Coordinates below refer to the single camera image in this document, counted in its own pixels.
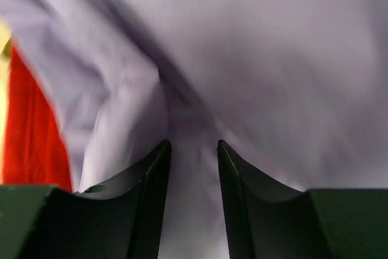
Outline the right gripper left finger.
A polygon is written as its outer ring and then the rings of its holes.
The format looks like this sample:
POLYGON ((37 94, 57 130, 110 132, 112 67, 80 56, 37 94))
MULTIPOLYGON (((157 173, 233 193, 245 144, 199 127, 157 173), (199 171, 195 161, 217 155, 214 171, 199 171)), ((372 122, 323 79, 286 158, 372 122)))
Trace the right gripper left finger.
POLYGON ((83 193, 1 187, 2 258, 156 258, 170 172, 164 140, 83 193))

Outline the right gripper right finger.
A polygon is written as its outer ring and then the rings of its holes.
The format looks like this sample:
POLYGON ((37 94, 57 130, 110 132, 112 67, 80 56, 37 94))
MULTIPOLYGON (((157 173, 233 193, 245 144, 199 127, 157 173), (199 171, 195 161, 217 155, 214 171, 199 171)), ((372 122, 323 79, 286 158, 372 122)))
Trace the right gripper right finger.
POLYGON ((217 148, 231 258, 386 258, 387 190, 292 189, 217 148))

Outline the red trousers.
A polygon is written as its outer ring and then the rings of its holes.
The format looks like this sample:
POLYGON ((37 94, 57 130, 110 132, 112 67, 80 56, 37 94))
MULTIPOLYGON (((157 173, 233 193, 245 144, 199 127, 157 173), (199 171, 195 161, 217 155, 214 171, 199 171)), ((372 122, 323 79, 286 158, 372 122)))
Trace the red trousers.
POLYGON ((15 46, 10 51, 2 179, 5 184, 55 184, 72 191, 53 110, 15 46))

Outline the purple trousers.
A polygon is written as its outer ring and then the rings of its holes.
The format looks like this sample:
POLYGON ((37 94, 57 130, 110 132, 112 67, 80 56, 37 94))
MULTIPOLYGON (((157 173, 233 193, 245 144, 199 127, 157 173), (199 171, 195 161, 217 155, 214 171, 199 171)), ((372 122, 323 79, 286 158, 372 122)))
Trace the purple trousers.
POLYGON ((173 146, 159 258, 228 256, 216 144, 298 190, 387 187, 387 0, 1 0, 84 191, 173 146))

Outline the yellow trousers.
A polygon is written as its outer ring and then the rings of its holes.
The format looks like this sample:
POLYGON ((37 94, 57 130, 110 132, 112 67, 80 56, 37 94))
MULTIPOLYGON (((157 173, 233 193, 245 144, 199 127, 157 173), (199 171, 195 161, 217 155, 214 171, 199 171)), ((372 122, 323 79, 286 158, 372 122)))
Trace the yellow trousers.
POLYGON ((6 23, 1 19, 1 83, 0 83, 0 140, 1 140, 1 184, 3 183, 3 161, 4 161, 4 137, 5 137, 5 125, 7 120, 8 111, 8 71, 10 64, 10 52, 11 52, 11 35, 6 23))

